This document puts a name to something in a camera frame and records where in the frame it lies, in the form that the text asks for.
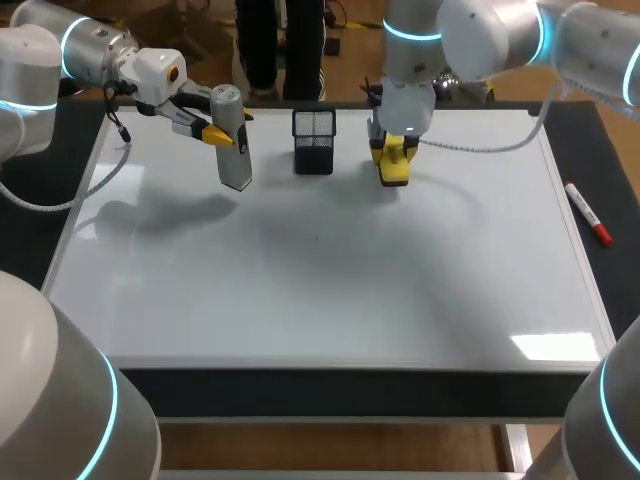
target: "white table surface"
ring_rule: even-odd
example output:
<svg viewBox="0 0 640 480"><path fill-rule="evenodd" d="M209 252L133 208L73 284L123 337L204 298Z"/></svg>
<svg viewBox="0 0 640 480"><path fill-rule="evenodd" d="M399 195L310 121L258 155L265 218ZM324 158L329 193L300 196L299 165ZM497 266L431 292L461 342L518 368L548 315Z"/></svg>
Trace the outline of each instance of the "white table surface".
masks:
<svg viewBox="0 0 640 480"><path fill-rule="evenodd" d="M383 188L368 112L338 112L318 178L293 174L291 112L254 113L242 193L212 147L119 113L131 158L70 215L44 289L118 367L589 371L613 346L544 132L503 154L421 145L409 186ZM500 146L532 125L436 111L428 138ZM121 156L103 131L92 184Z"/></svg>

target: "black pants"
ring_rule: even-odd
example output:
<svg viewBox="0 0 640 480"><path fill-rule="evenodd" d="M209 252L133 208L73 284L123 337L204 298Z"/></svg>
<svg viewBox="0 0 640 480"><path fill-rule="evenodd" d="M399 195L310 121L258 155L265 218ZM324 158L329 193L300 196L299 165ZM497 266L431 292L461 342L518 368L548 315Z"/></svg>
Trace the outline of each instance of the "black pants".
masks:
<svg viewBox="0 0 640 480"><path fill-rule="evenodd" d="M324 48L324 0L286 0L287 74L285 100L317 100ZM278 23L274 0L236 0L236 27L247 79L252 88L276 81Z"/></svg>

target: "floor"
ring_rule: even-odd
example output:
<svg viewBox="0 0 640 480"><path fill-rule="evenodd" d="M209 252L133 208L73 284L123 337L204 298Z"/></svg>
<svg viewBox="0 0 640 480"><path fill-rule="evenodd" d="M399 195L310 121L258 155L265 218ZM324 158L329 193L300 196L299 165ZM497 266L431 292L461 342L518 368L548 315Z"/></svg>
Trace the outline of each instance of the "floor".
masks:
<svg viewBox="0 0 640 480"><path fill-rule="evenodd" d="M143 10L158 2L162 0L117 3ZM233 18L232 0L211 0L211 3L209 14L213 18ZM342 3L350 21L380 22L386 0L342 0ZM632 0L599 3L610 8L640 11L640 5ZM338 8L336 14L340 21ZM334 30L330 36L341 39L342 51L340 57L325 58L324 61L327 100L361 101L359 85L364 76L378 78L382 73L382 32ZM224 68L231 68L228 62ZM229 71L222 73L223 76L230 75ZM494 81L496 98L542 100L553 81L549 71L521 69ZM638 127L605 107L598 108L638 195L640 162L635 146ZM534 456L557 428L557 425L528 426ZM162 437L163 468L170 469L499 471L504 468L497 430L489 425L163 425Z"/></svg>

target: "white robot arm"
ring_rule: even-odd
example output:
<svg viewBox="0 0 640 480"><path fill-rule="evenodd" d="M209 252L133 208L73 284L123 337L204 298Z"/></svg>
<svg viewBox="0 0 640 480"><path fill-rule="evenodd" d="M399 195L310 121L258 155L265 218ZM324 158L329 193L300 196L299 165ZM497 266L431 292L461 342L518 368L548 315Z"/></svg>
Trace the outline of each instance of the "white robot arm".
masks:
<svg viewBox="0 0 640 480"><path fill-rule="evenodd" d="M640 15L571 0L390 0L377 117L392 135L424 134L448 64L477 82L546 65L601 100L640 102Z"/></svg>
<svg viewBox="0 0 640 480"><path fill-rule="evenodd" d="M11 27L0 29L0 162L48 146L61 76L103 87L105 97L130 95L143 115L167 117L175 133L216 146L223 184L242 191L250 183L245 111L236 87L198 86L187 78L177 50L138 49L130 34L41 0L22 3ZM207 111L213 124L186 107ZM129 142L117 115L107 113Z"/></svg>

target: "red marker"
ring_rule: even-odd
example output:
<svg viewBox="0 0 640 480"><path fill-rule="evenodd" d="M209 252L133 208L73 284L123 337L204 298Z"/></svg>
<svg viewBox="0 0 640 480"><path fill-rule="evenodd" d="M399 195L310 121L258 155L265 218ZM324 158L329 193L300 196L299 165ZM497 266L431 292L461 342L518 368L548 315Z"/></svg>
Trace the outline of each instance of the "red marker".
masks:
<svg viewBox="0 0 640 480"><path fill-rule="evenodd" d="M573 183L567 183L564 186L564 189L567 192L567 195L569 195L569 198L573 200L573 203L578 207L578 210L580 210L582 215L584 215L584 218L587 219L587 222L589 222L593 231L596 232L600 243L605 247L611 245L613 243L613 238L611 238L607 229L604 228L604 225L602 225L600 220L598 220L598 217L593 213L593 210L591 210L591 207L589 207L585 199L582 198L582 195L580 195L576 186Z"/></svg>

